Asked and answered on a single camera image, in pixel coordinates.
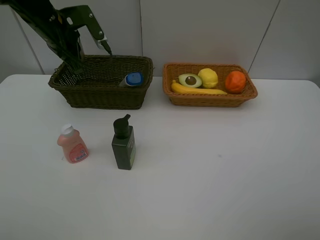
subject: orange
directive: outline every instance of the orange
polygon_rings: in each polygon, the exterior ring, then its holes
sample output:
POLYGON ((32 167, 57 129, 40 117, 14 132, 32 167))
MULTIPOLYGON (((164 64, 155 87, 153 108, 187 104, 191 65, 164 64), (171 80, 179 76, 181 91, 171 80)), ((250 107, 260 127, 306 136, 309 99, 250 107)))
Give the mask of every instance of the orange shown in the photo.
POLYGON ((225 89, 231 94, 240 94, 246 86, 246 76, 240 71, 232 71, 225 79, 225 89))

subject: white wall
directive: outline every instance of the white wall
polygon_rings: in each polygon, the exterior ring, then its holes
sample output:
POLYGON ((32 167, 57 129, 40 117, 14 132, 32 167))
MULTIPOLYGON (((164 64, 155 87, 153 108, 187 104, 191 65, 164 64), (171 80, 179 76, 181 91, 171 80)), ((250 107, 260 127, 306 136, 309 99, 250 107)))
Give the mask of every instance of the white wall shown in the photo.
POLYGON ((252 78, 320 83, 320 1, 281 0, 250 70, 252 78))
POLYGON ((0 83, 13 74, 42 74, 14 13, 4 5, 0 5, 0 33, 0 83))
MULTIPOLYGON (((141 22, 139 0, 50 0, 56 9, 88 5, 106 34, 112 53, 115 55, 142 55, 141 22)), ((45 41, 20 18, 21 25, 46 74, 52 74, 62 60, 58 58, 45 41)), ((105 55, 95 44, 88 29, 80 29, 85 54, 105 55)))
MULTIPOLYGON (((51 0, 57 9, 89 5, 113 52, 152 58, 155 76, 161 76, 167 62, 234 63, 247 70, 252 64, 252 78, 305 79, 320 85, 320 1, 281 0, 263 39, 278 1, 51 0)), ((41 74, 41 67, 52 74, 62 62, 20 23, 23 31, 10 8, 0 6, 0 82, 12 74, 41 74)), ((86 28, 80 33, 86 54, 106 54, 86 28)))
POLYGON ((278 0, 141 0, 143 55, 249 69, 278 0))

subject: bottle label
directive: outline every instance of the bottle label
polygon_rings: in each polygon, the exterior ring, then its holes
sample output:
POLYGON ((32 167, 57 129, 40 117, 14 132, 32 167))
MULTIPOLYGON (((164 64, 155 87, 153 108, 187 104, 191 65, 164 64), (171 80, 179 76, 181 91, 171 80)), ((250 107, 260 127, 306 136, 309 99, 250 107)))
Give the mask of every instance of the bottle label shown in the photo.
POLYGON ((81 143, 75 146, 69 154, 70 161, 73 163, 79 162, 85 159, 87 156, 88 153, 81 143))
POLYGON ((131 165, 131 167, 132 167, 132 164, 134 164, 135 156, 136 156, 136 144, 133 143, 132 151, 131 151, 131 154, 130 154, 130 165, 131 165))
POLYGON ((136 156, 136 143, 135 143, 135 137, 133 134, 129 140, 128 153, 130 157, 130 165, 132 167, 132 165, 134 164, 135 156, 136 156))

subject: banana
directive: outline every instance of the banana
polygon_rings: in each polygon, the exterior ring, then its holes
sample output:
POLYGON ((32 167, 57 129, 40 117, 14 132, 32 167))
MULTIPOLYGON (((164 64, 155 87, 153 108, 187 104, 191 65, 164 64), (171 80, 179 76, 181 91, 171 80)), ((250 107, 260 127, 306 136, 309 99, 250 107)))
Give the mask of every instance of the banana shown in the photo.
POLYGON ((222 91, 220 89, 191 88, 182 86, 181 84, 177 83, 176 80, 172 81, 171 88, 176 94, 227 94, 225 91, 222 91))

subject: blue bottle cap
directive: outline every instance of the blue bottle cap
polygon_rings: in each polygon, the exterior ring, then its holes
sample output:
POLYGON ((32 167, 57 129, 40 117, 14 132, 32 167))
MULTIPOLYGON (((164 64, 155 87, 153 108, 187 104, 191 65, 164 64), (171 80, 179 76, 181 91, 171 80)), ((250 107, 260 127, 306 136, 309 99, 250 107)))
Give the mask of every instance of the blue bottle cap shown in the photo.
POLYGON ((140 86, 144 82, 144 76, 141 72, 131 72, 125 77, 125 82, 129 86, 140 86))

